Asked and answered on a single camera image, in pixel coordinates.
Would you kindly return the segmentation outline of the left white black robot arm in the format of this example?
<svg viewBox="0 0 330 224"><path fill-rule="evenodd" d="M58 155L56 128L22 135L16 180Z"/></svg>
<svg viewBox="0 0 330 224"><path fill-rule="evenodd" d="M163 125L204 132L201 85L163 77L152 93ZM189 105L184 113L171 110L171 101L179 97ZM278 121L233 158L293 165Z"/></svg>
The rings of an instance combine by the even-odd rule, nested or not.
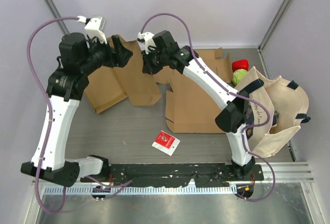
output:
<svg viewBox="0 0 330 224"><path fill-rule="evenodd" d="M73 117L89 85L88 76L102 66L122 68L133 55L118 35L111 39L112 45L82 33L62 37L58 68L48 78L45 91L47 111L40 141L31 161L21 165L21 173L65 187L87 176L98 182L109 178L108 159L98 155L66 159L65 148Z"/></svg>

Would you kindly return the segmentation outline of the red white packet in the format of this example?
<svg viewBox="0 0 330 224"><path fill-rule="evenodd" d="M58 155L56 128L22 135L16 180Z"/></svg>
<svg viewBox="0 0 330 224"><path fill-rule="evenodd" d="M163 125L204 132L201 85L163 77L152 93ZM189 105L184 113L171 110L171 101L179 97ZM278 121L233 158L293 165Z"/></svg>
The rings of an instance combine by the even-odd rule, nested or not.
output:
<svg viewBox="0 0 330 224"><path fill-rule="evenodd" d="M152 147L172 156L178 147L180 140L164 131L160 131L155 141L152 143Z"/></svg>

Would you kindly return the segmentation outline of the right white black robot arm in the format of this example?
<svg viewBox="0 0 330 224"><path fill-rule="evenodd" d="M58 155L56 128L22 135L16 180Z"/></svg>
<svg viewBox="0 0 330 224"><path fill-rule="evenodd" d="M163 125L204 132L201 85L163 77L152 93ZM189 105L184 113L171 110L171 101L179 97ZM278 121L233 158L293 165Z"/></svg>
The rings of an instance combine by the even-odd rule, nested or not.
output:
<svg viewBox="0 0 330 224"><path fill-rule="evenodd" d="M179 47L167 30L157 34L138 33L137 40L145 45L142 52L143 73L158 73L168 66L200 86L218 105L221 112L216 125L225 132L232 151L232 168L235 178L245 180L255 165L246 142L246 111L249 94L237 91L220 79L191 46Z"/></svg>

